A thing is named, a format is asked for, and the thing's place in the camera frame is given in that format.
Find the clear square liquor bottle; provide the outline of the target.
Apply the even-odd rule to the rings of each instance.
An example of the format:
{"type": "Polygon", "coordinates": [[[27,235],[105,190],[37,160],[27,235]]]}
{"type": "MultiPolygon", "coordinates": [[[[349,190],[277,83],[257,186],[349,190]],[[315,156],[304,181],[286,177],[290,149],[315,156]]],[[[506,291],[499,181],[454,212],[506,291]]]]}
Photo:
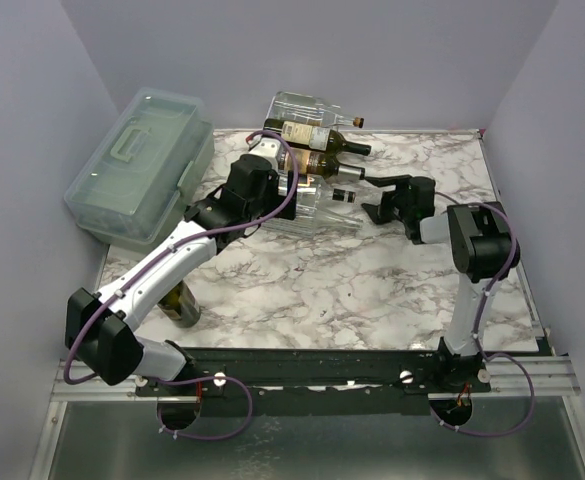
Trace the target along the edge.
{"type": "Polygon", "coordinates": [[[332,187],[323,177],[315,175],[300,175],[296,194],[296,209],[316,209],[335,202],[353,203],[356,199],[354,191],[332,187]]]}

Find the green bottle brown label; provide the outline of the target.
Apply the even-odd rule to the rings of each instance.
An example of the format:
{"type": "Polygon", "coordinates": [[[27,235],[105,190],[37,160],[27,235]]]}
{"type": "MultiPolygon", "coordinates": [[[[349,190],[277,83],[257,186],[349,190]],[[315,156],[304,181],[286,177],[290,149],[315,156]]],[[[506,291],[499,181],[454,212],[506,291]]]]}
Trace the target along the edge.
{"type": "Polygon", "coordinates": [[[365,169],[343,164],[334,156],[321,152],[292,148],[300,175],[318,175],[324,179],[334,177],[343,181],[359,181],[365,178],[365,169]]]}

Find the green bottle white label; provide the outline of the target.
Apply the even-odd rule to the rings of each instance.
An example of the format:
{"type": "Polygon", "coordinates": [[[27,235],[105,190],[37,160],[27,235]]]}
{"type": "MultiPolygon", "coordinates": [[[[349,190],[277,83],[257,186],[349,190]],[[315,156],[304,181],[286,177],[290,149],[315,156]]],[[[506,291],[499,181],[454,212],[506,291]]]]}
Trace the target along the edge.
{"type": "Polygon", "coordinates": [[[371,146],[346,140],[336,130],[268,118],[263,125],[265,130],[279,134],[288,144],[296,148],[323,152],[330,155],[351,153],[368,156],[371,146]]]}

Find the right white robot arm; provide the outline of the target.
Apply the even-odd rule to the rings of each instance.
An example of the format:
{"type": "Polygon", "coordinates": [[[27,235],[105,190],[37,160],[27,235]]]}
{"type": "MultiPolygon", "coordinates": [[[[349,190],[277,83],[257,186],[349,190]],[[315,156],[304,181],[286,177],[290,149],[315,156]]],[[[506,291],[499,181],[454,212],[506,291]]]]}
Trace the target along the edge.
{"type": "Polygon", "coordinates": [[[377,205],[362,205],[373,223],[399,221],[414,244],[448,243],[459,273],[459,288],[442,349],[459,357],[484,353],[485,322],[500,283],[518,265],[520,247],[503,206],[497,201],[452,201],[435,213],[436,182],[427,177],[369,177],[376,187],[391,186],[377,205]]]}

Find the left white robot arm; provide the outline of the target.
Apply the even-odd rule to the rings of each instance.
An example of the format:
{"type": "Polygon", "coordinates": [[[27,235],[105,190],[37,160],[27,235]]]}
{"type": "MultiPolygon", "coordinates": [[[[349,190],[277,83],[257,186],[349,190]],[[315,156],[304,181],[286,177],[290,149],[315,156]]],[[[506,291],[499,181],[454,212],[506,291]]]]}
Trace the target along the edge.
{"type": "Polygon", "coordinates": [[[131,375],[158,379],[173,395],[194,380],[188,357],[170,342],[136,335],[148,313],[190,272],[213,259],[245,231],[278,216],[295,198],[299,171],[279,194],[279,175],[269,160],[244,154],[224,184],[186,209],[168,238],[119,280],[96,293],[84,288],[68,300],[66,361],[80,360],[108,385],[131,375]]]}

